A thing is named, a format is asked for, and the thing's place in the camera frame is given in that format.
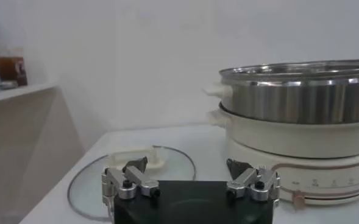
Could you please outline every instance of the white base unit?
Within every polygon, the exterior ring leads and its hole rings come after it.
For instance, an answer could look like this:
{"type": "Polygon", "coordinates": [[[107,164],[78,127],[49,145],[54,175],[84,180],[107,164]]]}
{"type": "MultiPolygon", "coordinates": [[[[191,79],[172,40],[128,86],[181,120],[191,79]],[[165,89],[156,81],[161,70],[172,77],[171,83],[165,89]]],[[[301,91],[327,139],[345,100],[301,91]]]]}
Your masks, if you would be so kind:
{"type": "Polygon", "coordinates": [[[229,158],[254,167],[266,165],[282,177],[280,198],[308,205],[336,205],[359,199],[359,155],[303,159],[250,149],[227,135],[229,158]]]}

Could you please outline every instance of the screw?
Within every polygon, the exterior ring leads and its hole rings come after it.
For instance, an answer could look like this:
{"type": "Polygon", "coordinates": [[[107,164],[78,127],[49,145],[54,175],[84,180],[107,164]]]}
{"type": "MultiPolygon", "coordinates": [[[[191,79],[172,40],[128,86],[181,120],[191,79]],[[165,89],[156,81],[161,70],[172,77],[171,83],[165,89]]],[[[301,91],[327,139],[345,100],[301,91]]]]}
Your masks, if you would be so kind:
{"type": "Polygon", "coordinates": [[[132,182],[130,182],[129,180],[124,180],[123,188],[131,188],[131,187],[132,187],[132,182]]]}
{"type": "Polygon", "coordinates": [[[263,190],[263,189],[265,188],[264,182],[262,182],[262,181],[257,181],[257,182],[255,183],[255,188],[258,189],[258,190],[263,190]]]}
{"type": "Polygon", "coordinates": [[[152,188],[149,195],[153,199],[159,198],[160,197],[160,189],[159,188],[152,188]]]}

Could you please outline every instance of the white wall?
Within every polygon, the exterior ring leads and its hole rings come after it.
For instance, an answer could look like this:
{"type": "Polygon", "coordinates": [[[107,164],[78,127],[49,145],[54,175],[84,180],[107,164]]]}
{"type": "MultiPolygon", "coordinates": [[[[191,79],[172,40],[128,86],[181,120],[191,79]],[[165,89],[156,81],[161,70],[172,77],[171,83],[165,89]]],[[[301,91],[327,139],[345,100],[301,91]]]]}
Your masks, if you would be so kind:
{"type": "Polygon", "coordinates": [[[359,58],[359,0],[0,5],[16,12],[0,20],[14,19],[48,79],[60,80],[86,149],[106,130],[205,122],[217,101],[200,88],[217,82],[222,68],[359,58]]]}

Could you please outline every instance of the temperature markings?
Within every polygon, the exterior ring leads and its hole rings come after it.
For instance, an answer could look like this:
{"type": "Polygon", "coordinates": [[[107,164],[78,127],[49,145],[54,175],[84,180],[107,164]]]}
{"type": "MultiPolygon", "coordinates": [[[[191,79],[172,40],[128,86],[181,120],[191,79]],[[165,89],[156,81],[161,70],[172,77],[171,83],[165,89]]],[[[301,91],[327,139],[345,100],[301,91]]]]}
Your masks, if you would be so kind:
{"type": "Polygon", "coordinates": [[[348,185],[354,185],[354,178],[352,178],[352,177],[350,177],[349,178],[349,183],[348,183],[348,185]]]}
{"type": "Polygon", "coordinates": [[[331,184],[330,187],[319,187],[319,188],[320,189],[347,188],[347,187],[354,187],[354,186],[358,186],[358,185],[359,185],[359,183],[354,183],[354,184],[349,183],[349,185],[345,185],[345,186],[333,186],[331,184]]]}
{"type": "Polygon", "coordinates": [[[333,181],[332,181],[331,187],[338,187],[338,185],[337,185],[337,183],[336,183],[336,180],[333,180],[333,181]]]}
{"type": "Polygon", "coordinates": [[[313,186],[313,187],[318,187],[318,186],[319,186],[319,183],[318,183],[318,180],[317,180],[317,179],[313,179],[313,180],[312,180],[312,186],[313,186]]]}

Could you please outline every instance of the white pot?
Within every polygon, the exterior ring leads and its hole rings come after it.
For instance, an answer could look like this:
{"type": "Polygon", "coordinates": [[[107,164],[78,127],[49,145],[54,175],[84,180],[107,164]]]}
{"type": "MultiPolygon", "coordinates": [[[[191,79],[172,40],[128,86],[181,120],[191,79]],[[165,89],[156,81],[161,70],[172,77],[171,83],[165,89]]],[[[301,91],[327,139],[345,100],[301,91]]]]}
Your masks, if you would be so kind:
{"type": "Polygon", "coordinates": [[[359,123],[300,125],[246,119],[222,110],[209,112],[213,125],[247,147],[301,158],[340,158],[359,155],[359,123]]]}

